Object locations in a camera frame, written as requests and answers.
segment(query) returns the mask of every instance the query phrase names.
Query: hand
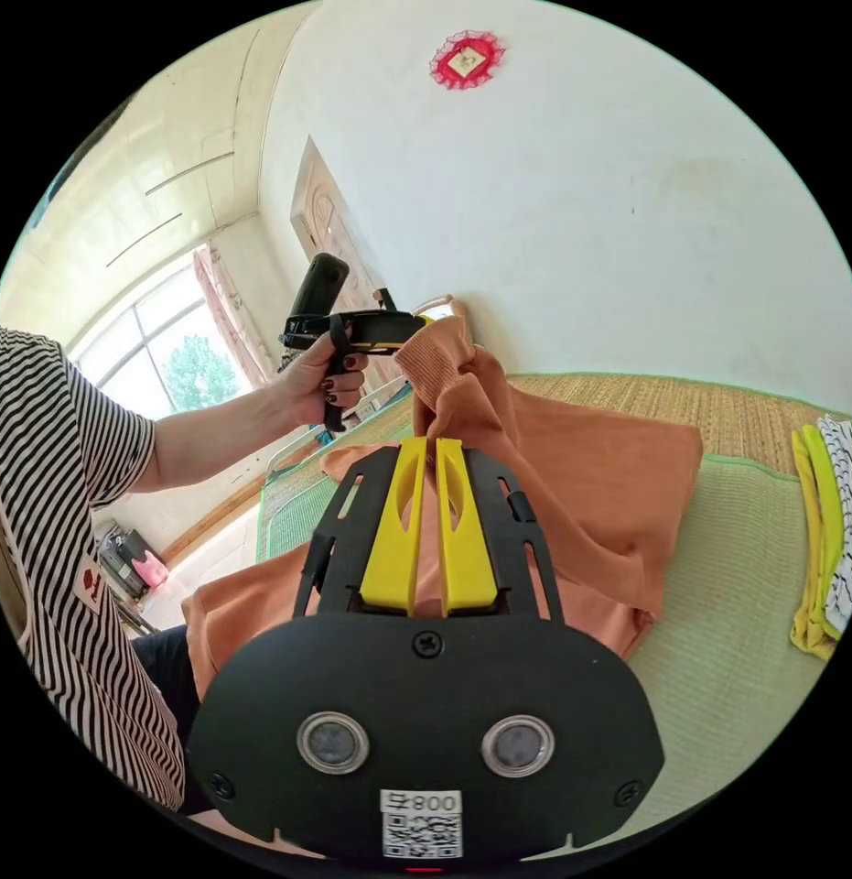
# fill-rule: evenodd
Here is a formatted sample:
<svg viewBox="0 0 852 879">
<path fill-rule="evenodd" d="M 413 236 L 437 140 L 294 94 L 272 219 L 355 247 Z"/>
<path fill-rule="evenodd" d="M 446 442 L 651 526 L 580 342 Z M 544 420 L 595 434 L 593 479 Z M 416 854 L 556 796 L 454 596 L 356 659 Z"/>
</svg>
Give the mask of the hand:
<svg viewBox="0 0 852 879">
<path fill-rule="evenodd" d="M 294 427 L 322 424 L 326 402 L 346 410 L 361 399 L 367 354 L 349 354 L 343 362 L 347 372 L 326 375 L 334 352 L 334 343 L 325 333 L 280 373 L 277 384 L 282 386 Z"/>
</svg>

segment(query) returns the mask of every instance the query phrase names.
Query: black and white striped shirt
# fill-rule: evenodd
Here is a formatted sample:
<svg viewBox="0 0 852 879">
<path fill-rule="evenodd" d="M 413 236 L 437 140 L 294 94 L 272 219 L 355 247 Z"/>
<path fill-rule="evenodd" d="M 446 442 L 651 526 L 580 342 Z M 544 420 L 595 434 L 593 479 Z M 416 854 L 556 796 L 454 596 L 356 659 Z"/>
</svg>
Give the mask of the black and white striped shirt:
<svg viewBox="0 0 852 879">
<path fill-rule="evenodd" d="M 91 520 L 135 483 L 153 445 L 153 423 L 94 388 L 58 344 L 0 327 L 0 514 L 26 594 L 20 648 L 87 747 L 175 809 L 175 719 L 121 626 Z"/>
</svg>

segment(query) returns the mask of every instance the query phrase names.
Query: floor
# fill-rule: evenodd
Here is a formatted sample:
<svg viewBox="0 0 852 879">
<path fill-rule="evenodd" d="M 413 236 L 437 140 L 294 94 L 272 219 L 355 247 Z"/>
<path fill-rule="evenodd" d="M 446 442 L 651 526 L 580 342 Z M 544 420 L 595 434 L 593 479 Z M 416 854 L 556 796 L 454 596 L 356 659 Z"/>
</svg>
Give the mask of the floor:
<svg viewBox="0 0 852 879">
<path fill-rule="evenodd" d="M 182 625 L 181 603 L 203 583 L 249 568 L 258 545 L 258 506 L 242 512 L 173 566 L 167 581 L 143 602 L 142 615 L 158 629 Z"/>
</svg>

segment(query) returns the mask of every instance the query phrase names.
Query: qr code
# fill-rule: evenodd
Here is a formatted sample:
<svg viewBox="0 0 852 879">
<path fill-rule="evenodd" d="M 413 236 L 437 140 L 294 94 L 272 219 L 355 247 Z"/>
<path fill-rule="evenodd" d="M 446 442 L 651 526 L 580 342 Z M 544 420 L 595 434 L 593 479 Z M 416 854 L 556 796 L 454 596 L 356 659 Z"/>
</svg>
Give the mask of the qr code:
<svg viewBox="0 0 852 879">
<path fill-rule="evenodd" d="M 460 858 L 462 816 L 383 814 L 383 854 L 389 858 Z"/>
</svg>

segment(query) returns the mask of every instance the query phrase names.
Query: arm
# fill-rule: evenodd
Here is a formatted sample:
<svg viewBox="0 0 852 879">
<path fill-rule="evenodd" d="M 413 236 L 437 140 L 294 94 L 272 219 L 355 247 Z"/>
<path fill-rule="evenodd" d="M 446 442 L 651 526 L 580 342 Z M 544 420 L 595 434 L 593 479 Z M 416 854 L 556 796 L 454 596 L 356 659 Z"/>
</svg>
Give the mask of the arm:
<svg viewBox="0 0 852 879">
<path fill-rule="evenodd" d="M 367 357 L 354 354 L 347 364 L 350 372 L 326 381 L 333 353 L 325 335 L 268 387 L 219 406 L 161 418 L 154 426 L 154 452 L 131 491 L 158 492 L 209 479 L 302 425 L 321 424 L 328 396 L 342 408 L 355 406 Z"/>
</svg>

